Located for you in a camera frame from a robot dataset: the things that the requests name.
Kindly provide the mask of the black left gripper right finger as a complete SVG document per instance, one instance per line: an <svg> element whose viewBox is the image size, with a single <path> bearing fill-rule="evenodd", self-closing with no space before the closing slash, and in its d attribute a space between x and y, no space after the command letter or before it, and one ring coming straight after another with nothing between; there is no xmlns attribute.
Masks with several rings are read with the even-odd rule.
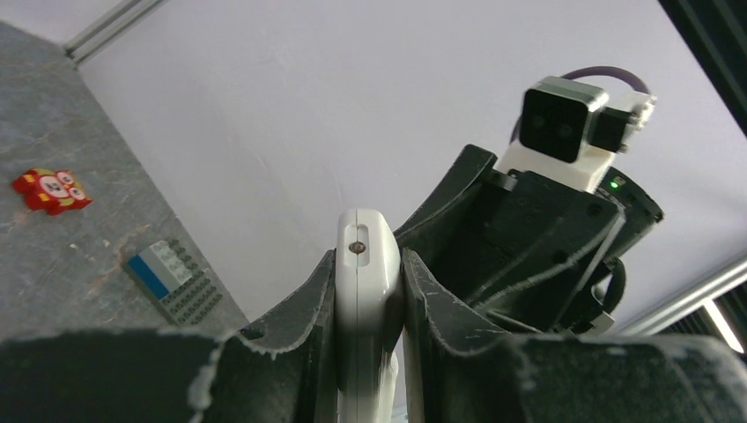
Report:
<svg viewBox="0 0 747 423"><path fill-rule="evenodd" d="M512 334L402 253L412 422L743 422L746 366L699 336Z"/></svg>

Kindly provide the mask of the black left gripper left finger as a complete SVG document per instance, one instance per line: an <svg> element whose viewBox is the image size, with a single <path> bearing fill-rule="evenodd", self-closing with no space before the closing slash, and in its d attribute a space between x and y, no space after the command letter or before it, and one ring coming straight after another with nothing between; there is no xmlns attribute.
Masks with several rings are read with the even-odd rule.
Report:
<svg viewBox="0 0 747 423"><path fill-rule="evenodd" d="M259 319L1 343L4 422L334 422L335 254Z"/></svg>

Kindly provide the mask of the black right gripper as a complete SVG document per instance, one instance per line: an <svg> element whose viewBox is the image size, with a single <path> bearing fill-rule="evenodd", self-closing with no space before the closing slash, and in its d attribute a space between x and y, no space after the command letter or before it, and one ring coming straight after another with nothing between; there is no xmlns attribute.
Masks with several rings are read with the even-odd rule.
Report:
<svg viewBox="0 0 747 423"><path fill-rule="evenodd" d="M497 159L465 145L395 230L399 249L439 256ZM522 174L487 223L470 222L454 238L443 285L507 330L603 332L625 290L620 257L663 218L659 204L616 168L593 193Z"/></svg>

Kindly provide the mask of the white remote control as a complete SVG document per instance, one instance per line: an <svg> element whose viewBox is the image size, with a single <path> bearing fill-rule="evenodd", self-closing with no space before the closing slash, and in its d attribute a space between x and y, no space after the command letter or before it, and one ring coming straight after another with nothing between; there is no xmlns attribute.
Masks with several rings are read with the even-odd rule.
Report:
<svg viewBox="0 0 747 423"><path fill-rule="evenodd" d="M334 282L338 418L389 422L404 299L400 249L379 211L341 214Z"/></svg>

